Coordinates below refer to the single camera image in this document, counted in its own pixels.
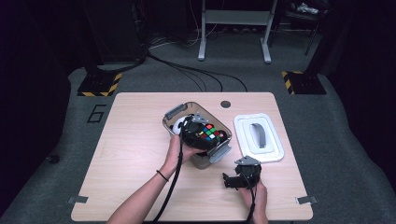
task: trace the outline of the table top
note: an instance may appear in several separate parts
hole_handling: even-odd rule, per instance
[[[220,105],[231,103],[229,108]],[[281,161],[262,165],[261,179],[268,189],[267,216],[270,220],[308,220],[310,204],[297,204],[306,196],[290,141],[275,96],[269,92],[123,92],[108,115],[102,135],[76,203],[75,221],[106,221],[119,205],[146,183],[163,164],[170,134],[163,127],[166,112],[177,105],[195,102],[228,127],[232,148],[220,161],[204,170],[190,161],[183,164],[175,189],[160,220],[224,221],[244,220],[248,209],[235,189],[224,187],[222,173],[234,176],[234,161],[242,157],[233,119],[237,115],[264,113],[271,118],[284,149]],[[152,220],[161,209],[169,190],[167,184],[148,213]]]

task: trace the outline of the yellow and black hazard tape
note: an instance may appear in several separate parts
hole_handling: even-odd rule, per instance
[[[303,72],[291,72],[291,71],[282,71],[282,77],[283,80],[285,81],[286,89],[288,89],[289,94],[294,94],[294,89],[293,86],[291,85],[291,81],[289,79],[289,74],[303,74]]]
[[[114,77],[113,82],[108,90],[104,91],[79,91],[78,96],[111,96],[119,85],[122,74],[119,73]]]

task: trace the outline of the black wristband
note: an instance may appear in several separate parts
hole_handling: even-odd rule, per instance
[[[159,170],[157,170],[157,173],[160,174],[166,180],[166,182],[169,182],[169,180],[163,174],[161,174]]]

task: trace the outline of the gray carpet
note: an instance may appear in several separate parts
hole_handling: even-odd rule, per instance
[[[260,37],[247,33],[209,39],[204,62],[197,61],[199,43],[192,47],[168,44],[150,52],[169,62],[238,77],[248,91],[275,95],[307,193],[319,199],[312,205],[314,217],[306,223],[396,223],[395,194],[381,169],[348,129],[345,111],[329,80],[319,75],[326,95],[289,95],[286,90],[281,71],[304,71],[319,36],[310,54],[304,56],[306,36],[277,34],[270,48],[271,64],[263,62]],[[118,67],[122,64],[104,66]],[[43,161],[0,223],[74,223],[70,218],[73,204],[67,200],[78,195],[115,95],[123,91],[220,91],[213,78],[197,76],[205,86],[195,76],[187,77],[147,59],[122,74],[114,95],[83,97],[77,96],[77,89],[85,70],[73,72],[69,76],[72,93],[64,134],[53,150],[61,160],[57,164]],[[216,78],[223,91],[245,91],[233,78]],[[87,123],[95,105],[106,105],[97,108],[104,112],[102,121]]]

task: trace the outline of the white tray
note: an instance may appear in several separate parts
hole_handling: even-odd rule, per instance
[[[233,125],[243,156],[261,163],[282,160],[285,155],[282,144],[273,122],[266,114],[238,115]]]

